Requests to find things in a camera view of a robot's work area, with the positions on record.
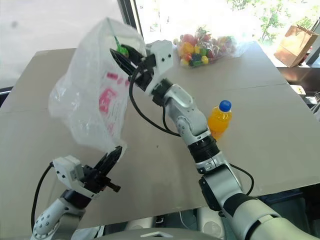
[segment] wire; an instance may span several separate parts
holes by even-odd
[[[162,106],[162,122],[163,122],[163,127],[159,126],[158,124],[154,123],[152,120],[150,120],[147,116],[145,116],[141,110],[139,109],[136,101],[135,101],[135,98],[134,98],[134,95],[133,95],[133,89],[134,89],[134,85],[135,85],[135,81],[136,81],[136,78],[137,78],[137,75],[140,71],[142,71],[142,67],[141,65],[138,65],[138,67],[134,70],[132,76],[131,76],[131,80],[130,80],[130,85],[129,85],[129,98],[131,100],[131,103],[134,107],[134,109],[137,111],[137,113],[144,119],[146,120],[148,123],[150,123],[152,126],[156,127],[157,129],[167,133],[167,134],[171,134],[171,135],[174,135],[174,136],[177,136],[177,137],[180,137],[180,135],[178,133],[175,133],[173,131],[171,131],[168,126],[167,126],[167,123],[166,123],[166,107],[163,105]],[[250,186],[250,189],[249,191],[246,193],[246,195],[249,195],[252,190],[254,189],[254,185],[255,185],[255,180],[254,180],[254,177],[249,173],[247,172],[246,170],[236,166],[236,165],[233,165],[233,164],[230,164],[231,167],[235,168],[235,169],[238,169],[239,171],[245,173],[250,179],[251,179],[251,186]]]
[[[34,194],[34,199],[33,199],[33,204],[32,204],[32,210],[31,210],[31,232],[34,231],[34,226],[35,226],[35,214],[36,214],[36,207],[37,207],[37,201],[38,201],[38,196],[39,196],[39,191],[40,191],[40,187],[42,182],[44,181],[47,173],[49,172],[49,170],[54,166],[54,164],[52,162],[49,163],[49,166],[45,169],[45,171],[43,172],[38,185],[36,186],[36,190],[35,190],[35,194]]]
[[[236,166],[236,165],[233,165],[233,164],[230,163],[230,166],[233,167],[233,168],[235,168],[235,169],[238,169],[238,170],[241,171],[241,172],[243,172],[244,174],[246,174],[246,175],[251,179],[250,189],[249,189],[249,191],[246,193],[246,195],[249,196],[250,193],[252,192],[252,190],[254,189],[254,185],[255,185],[255,179],[254,179],[254,177],[253,177],[249,172],[247,172],[246,170],[244,170],[244,169],[242,169],[242,168],[240,168],[240,167],[238,167],[238,166]]]
[[[164,105],[162,106],[162,122],[163,122],[163,126],[165,129],[172,132],[175,136],[180,137],[180,135],[178,133],[175,133],[168,128],[167,123],[166,123],[166,106],[164,106]]]
[[[134,84],[135,84],[135,81],[136,81],[136,77],[137,77],[138,73],[139,73],[141,70],[142,70],[141,66],[138,66],[138,67],[134,70],[134,72],[133,72],[133,74],[132,74],[132,77],[131,77],[131,80],[130,80],[130,85],[129,85],[129,98],[130,98],[130,100],[131,100],[131,103],[132,103],[134,109],[137,111],[137,113],[138,113],[144,120],[146,120],[148,123],[150,123],[150,124],[151,124],[152,126],[154,126],[155,128],[157,128],[157,129],[159,129],[159,130],[161,130],[161,131],[163,131],[163,132],[165,132],[165,133],[167,133],[167,134],[171,134],[171,135],[174,135],[174,136],[180,136],[180,135],[178,135],[177,133],[174,133],[174,132],[172,132],[172,131],[170,131],[170,130],[167,130],[167,129],[159,126],[158,124],[154,123],[154,122],[151,121],[147,116],[145,116],[145,115],[141,112],[141,110],[139,109],[139,107],[138,107],[138,105],[137,105],[137,103],[136,103],[136,101],[135,101],[134,95],[133,95],[133,88],[134,88]]]
[[[185,222],[183,221],[183,219],[182,219],[181,211],[179,211],[179,215],[180,215],[180,221],[181,221],[182,225],[183,225],[186,229],[189,229],[189,228],[187,227],[187,225],[185,224]]]

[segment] orange liquid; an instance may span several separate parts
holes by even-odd
[[[208,126],[215,139],[219,139],[222,136],[224,131],[228,128],[231,119],[231,111],[221,111],[218,106],[212,110],[212,114],[208,118]]]

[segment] robotic arm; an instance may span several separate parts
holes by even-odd
[[[129,60],[111,50],[119,66],[159,106],[165,107],[179,135],[187,145],[197,171],[203,196],[214,211],[222,211],[239,240],[315,240],[260,200],[245,195],[224,154],[216,145],[193,98],[179,85],[162,78],[173,65],[170,41],[156,41],[143,57],[132,47]]]
[[[206,117],[197,108],[194,99],[182,87],[162,77],[173,65],[171,42],[155,42],[148,49],[147,57],[130,46],[122,47],[128,50],[129,58],[112,49],[110,52],[118,65],[131,76],[131,90],[136,84],[147,95],[152,96],[153,102],[166,109],[201,174],[199,185],[208,206],[224,213],[239,240],[318,239],[295,227],[260,200],[243,193],[230,164],[211,135]],[[167,129],[160,129],[173,134]],[[69,190],[38,217],[32,226],[31,239],[71,239],[91,200],[96,199],[106,187],[115,192],[120,190],[107,174],[116,164],[121,151],[122,148],[117,147],[109,155],[106,154],[95,167],[82,166],[72,156],[55,159],[53,165],[56,174]],[[208,235],[189,230],[173,228],[160,232],[159,229],[161,228],[155,232],[146,232],[146,229],[124,231],[108,235],[106,239],[141,240],[145,237],[175,236],[178,239],[212,239]]]

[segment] orange juice bottle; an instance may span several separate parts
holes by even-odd
[[[232,118],[231,102],[223,100],[219,106],[213,108],[211,116],[208,118],[208,126],[215,139],[219,139],[229,126]]]

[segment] tabletop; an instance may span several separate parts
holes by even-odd
[[[48,113],[48,96],[67,71],[74,49],[42,51],[31,60],[0,108],[0,237],[31,234],[36,185],[53,159],[73,155],[95,165],[104,155],[77,145],[59,119]],[[243,56],[195,69],[174,67],[167,77],[194,98],[208,117],[221,100],[232,102],[233,119],[219,148],[255,178],[252,195],[265,195],[320,182],[320,126],[258,44]],[[161,124],[162,109],[135,88],[142,112]],[[119,223],[205,206],[194,160],[176,136],[152,127],[127,105],[122,138],[128,148],[110,172],[121,186],[93,201],[80,227]],[[237,172],[243,190],[250,180]],[[65,187],[49,172],[36,215]]]

